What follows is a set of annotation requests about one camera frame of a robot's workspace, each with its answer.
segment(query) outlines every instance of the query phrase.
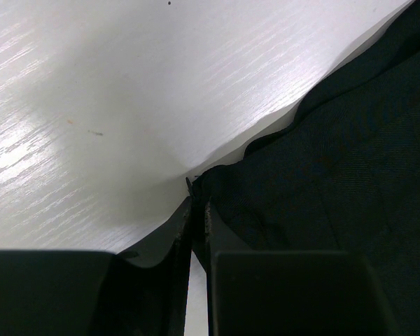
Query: white table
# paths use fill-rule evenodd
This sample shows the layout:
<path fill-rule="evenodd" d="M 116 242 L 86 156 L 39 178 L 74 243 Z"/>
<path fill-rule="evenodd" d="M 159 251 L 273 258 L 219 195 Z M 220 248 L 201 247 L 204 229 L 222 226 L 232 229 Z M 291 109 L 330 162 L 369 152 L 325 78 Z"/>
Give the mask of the white table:
<path fill-rule="evenodd" d="M 0 248 L 137 242 L 408 2 L 0 1 Z"/>

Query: black fabric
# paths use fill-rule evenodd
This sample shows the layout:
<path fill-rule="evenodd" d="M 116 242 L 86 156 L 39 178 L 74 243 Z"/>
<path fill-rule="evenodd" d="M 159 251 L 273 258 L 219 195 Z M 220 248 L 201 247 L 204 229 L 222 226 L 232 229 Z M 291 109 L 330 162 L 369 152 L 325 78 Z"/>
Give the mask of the black fabric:
<path fill-rule="evenodd" d="M 420 0 L 192 193 L 252 249 L 364 253 L 402 334 L 420 335 Z"/>

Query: white surface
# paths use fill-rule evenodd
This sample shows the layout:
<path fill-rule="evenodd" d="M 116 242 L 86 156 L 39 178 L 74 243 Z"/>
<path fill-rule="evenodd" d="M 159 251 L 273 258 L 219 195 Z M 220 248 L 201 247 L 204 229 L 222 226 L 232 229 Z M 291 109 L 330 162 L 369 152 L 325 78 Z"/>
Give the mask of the white surface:
<path fill-rule="evenodd" d="M 138 241 L 409 1 L 171 2 L 0 1 L 0 248 Z"/>

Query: scratch on table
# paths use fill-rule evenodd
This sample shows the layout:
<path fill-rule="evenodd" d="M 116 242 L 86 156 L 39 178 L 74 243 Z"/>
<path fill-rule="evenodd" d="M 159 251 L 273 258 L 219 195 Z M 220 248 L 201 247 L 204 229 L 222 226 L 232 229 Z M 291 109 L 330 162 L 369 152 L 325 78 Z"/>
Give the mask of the scratch on table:
<path fill-rule="evenodd" d="M 90 129 L 87 132 L 92 133 L 92 134 L 97 135 L 97 136 L 100 136 L 100 137 L 102 137 L 104 135 L 101 132 L 91 131 Z"/>

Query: black cloth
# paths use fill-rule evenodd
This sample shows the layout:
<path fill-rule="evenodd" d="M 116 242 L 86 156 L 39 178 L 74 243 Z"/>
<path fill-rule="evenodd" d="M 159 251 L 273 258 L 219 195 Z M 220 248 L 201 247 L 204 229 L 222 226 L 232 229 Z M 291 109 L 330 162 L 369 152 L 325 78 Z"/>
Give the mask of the black cloth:
<path fill-rule="evenodd" d="M 402 334 L 420 335 L 420 0 L 192 194 L 252 249 L 364 253 Z"/>

